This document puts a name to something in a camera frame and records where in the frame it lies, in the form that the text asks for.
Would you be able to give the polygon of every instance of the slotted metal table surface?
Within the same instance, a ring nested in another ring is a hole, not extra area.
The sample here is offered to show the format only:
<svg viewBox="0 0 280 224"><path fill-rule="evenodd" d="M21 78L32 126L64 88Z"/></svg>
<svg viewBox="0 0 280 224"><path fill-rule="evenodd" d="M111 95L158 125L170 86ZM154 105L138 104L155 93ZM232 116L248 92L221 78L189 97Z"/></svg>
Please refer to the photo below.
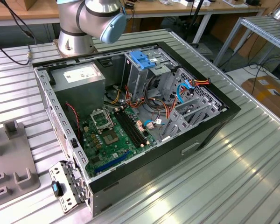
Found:
<svg viewBox="0 0 280 224"><path fill-rule="evenodd" d="M238 22L235 24L229 37L227 38L219 54L217 55L214 61L215 65L218 65L220 63L231 41L234 39L235 35L237 34L242 25L247 27L248 30L243 35L236 49L238 49L242 46L242 44L245 43L245 40L246 38L248 38L251 31L263 37L276 47L280 48L280 21L275 20L271 16L241 17L238 19Z"/></svg>
<svg viewBox="0 0 280 224"><path fill-rule="evenodd" d="M62 213L48 169L65 159L44 111L32 67L0 52L0 126L23 122L41 181L39 189L0 206L0 223L278 223L280 120L249 97L181 38L166 30L122 35L115 44L94 40L99 51L164 41L242 110L197 154L129 195L95 219L85 205ZM26 47L7 49L26 60ZM60 58L49 44L32 46L34 61Z"/></svg>
<svg viewBox="0 0 280 224"><path fill-rule="evenodd" d="M271 16L245 17L242 25L280 48L280 21Z"/></svg>

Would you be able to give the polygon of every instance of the blue drive bay latch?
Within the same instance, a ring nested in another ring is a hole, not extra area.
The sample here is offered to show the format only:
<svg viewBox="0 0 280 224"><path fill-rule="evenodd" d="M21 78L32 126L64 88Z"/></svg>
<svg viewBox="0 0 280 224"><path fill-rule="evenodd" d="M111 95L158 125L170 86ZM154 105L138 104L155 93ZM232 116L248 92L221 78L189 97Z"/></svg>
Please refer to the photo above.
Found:
<svg viewBox="0 0 280 224"><path fill-rule="evenodd" d="M155 63L151 62L148 57L139 50L131 52L130 56L142 69L155 67Z"/></svg>

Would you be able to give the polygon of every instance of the gray holder tray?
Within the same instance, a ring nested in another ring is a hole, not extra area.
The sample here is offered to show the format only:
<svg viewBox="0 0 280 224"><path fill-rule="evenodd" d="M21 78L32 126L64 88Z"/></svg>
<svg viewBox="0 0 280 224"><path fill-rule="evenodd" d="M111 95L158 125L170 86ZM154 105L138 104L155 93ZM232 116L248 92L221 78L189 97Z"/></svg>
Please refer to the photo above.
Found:
<svg viewBox="0 0 280 224"><path fill-rule="evenodd" d="M4 123L0 128L0 205L39 186L24 125Z"/></svg>

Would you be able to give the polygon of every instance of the yellow wire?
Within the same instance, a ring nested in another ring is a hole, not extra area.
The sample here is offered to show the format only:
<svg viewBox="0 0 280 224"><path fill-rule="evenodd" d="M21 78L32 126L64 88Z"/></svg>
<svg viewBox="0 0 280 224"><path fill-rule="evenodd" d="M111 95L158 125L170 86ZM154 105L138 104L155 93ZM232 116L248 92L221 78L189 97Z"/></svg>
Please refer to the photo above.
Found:
<svg viewBox="0 0 280 224"><path fill-rule="evenodd" d="M198 82L198 83L205 83L205 82L208 82L209 80L205 80L205 81L201 81L201 80L195 80L195 82Z"/></svg>
<svg viewBox="0 0 280 224"><path fill-rule="evenodd" d="M113 100L113 101L111 102L111 104L115 104L115 103L119 100L120 92L121 92L121 90L118 90L118 92L117 92L117 97L116 97L115 100Z"/></svg>

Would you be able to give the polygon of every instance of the workbench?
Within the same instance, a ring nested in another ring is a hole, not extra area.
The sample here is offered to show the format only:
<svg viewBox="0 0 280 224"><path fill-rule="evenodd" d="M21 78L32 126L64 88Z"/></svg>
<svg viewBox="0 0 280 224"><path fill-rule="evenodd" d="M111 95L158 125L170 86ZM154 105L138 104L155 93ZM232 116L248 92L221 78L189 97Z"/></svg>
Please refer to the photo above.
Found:
<svg viewBox="0 0 280 224"><path fill-rule="evenodd" d="M95 219L85 204L64 215L48 169L65 159L44 110L33 68L0 52L0 126L23 122L41 181L37 190L0 206L5 223L278 223L280 119L231 81L194 48L166 30L124 34L114 44L94 39L99 52L164 41L241 107L202 150L171 168ZM31 46L33 61L60 58L52 43ZM6 49L25 61L27 47Z"/></svg>
<svg viewBox="0 0 280 224"><path fill-rule="evenodd" d="M249 6L246 8L234 8L222 0L211 3L209 7L201 7L199 15L204 15L193 43L198 43L211 15L213 14L235 14L235 13L253 13L261 16L266 7ZM191 7L186 7L175 2L171 6L161 4L159 0L137 1L135 2L134 18L147 17L165 17L190 15ZM55 0L38 0L28 11L15 11L27 24L46 24L59 23L58 7ZM127 18L132 17L132 11L127 9ZM4 7L0 7L0 26L15 25L10 13Z"/></svg>

